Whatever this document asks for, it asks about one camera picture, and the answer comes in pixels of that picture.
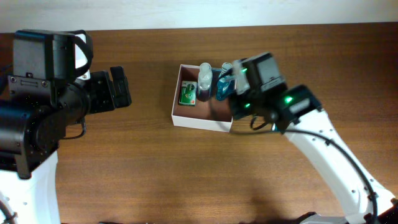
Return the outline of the clear dark liquid bottle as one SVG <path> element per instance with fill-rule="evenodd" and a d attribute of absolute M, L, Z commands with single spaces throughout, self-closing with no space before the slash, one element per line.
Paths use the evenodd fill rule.
<path fill-rule="evenodd" d="M 211 86 L 213 81 L 212 67 L 209 63 L 202 63 L 198 74 L 198 94 L 200 101 L 207 101 L 211 95 Z"/>

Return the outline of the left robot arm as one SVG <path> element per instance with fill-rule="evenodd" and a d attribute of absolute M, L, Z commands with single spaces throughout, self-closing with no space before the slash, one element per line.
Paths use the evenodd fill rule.
<path fill-rule="evenodd" d="M 124 69 L 91 72 L 84 30 L 19 30 L 1 89 L 1 222 L 59 223 L 55 176 L 69 126 L 131 105 Z"/>

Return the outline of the green Dettol soap box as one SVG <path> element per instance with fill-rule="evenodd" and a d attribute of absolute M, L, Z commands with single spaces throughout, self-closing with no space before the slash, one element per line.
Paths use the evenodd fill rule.
<path fill-rule="evenodd" d="M 196 105 L 197 82 L 182 81 L 178 103 L 184 106 Z"/>

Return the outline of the teal mouthwash bottle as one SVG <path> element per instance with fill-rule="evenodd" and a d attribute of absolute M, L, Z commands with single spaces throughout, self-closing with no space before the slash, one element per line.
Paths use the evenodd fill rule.
<path fill-rule="evenodd" d="M 233 68 L 232 64 L 229 62 L 225 62 L 221 66 L 221 72 L 219 74 L 219 80 L 216 84 L 216 99 L 218 101 L 223 101 L 227 99 L 227 97 L 232 94 L 235 89 L 235 79 L 232 74 L 224 75 L 228 70 Z"/>

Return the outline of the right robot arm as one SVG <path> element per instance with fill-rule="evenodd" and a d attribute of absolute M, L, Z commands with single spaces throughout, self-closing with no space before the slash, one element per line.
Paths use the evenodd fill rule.
<path fill-rule="evenodd" d="M 380 184 L 342 140 L 328 113 L 305 85 L 289 88 L 270 52 L 235 60 L 230 107 L 271 124 L 320 174 L 343 210 L 341 217 L 308 212 L 295 223 L 397 223 L 397 197 Z"/>

